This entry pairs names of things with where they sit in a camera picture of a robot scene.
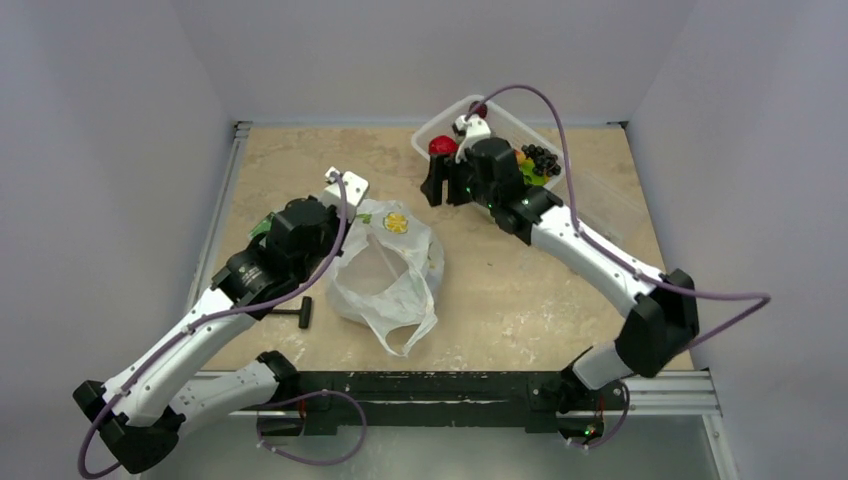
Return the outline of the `bright red fake apple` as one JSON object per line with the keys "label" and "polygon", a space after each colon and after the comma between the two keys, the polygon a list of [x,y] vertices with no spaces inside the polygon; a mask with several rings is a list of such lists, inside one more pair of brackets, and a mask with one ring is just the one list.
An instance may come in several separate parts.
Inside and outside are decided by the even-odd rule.
{"label": "bright red fake apple", "polygon": [[430,156],[453,157],[459,149],[458,143],[453,137],[439,135],[428,143],[427,152]]}

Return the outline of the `black fake grape bunch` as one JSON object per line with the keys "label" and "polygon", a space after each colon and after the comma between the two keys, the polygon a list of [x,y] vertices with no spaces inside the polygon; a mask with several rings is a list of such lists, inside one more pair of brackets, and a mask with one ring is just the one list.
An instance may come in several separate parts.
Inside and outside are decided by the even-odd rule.
{"label": "black fake grape bunch", "polygon": [[559,165],[559,158],[549,149],[540,145],[526,144],[521,147],[521,152],[525,154],[527,160],[532,160],[545,175],[552,177],[561,174],[562,167]]}

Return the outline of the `dark red fake fruit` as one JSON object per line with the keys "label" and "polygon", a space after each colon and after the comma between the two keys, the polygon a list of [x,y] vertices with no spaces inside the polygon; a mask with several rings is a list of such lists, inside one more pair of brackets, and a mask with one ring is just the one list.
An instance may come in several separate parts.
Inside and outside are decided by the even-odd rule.
{"label": "dark red fake fruit", "polygon": [[473,101],[468,108],[468,114],[470,116],[478,116],[481,119],[485,119],[488,115],[488,106],[481,101]]}

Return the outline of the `white plastic bag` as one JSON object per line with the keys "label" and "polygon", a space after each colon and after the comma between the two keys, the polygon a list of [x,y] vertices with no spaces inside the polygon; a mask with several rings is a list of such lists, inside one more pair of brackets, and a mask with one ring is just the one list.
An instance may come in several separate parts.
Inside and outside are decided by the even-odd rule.
{"label": "white plastic bag", "polygon": [[444,271],[429,225],[400,201],[366,199],[324,275],[326,299],[338,316],[370,328],[388,354],[406,357],[438,323]]}

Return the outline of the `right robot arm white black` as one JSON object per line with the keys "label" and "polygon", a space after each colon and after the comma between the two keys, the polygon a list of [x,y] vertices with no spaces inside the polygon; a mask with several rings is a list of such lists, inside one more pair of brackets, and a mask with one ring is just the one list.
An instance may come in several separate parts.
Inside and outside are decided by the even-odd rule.
{"label": "right robot arm white black", "polygon": [[655,376],[698,335],[696,302],[682,293],[693,287],[692,278],[626,256],[573,220],[559,196],[525,182],[508,141],[492,137],[462,152],[431,153],[420,189],[432,206],[485,208],[502,231],[560,260],[623,316],[614,340],[562,370],[561,392],[569,404],[584,407],[601,388],[632,374]]}

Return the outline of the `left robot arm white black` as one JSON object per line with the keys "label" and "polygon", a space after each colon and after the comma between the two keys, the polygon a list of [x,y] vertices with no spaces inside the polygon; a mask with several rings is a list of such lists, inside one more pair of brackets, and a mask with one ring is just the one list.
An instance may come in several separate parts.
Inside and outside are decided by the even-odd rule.
{"label": "left robot arm white black", "polygon": [[341,254],[358,206],[329,194],[297,198],[271,213],[268,230],[225,262],[153,347],[109,380],[80,384],[73,399],[90,422],[76,459],[80,476],[99,479],[118,468],[144,472],[211,420],[253,405],[292,405],[299,374],[276,351],[205,390],[189,381],[230,341],[323,276]]}

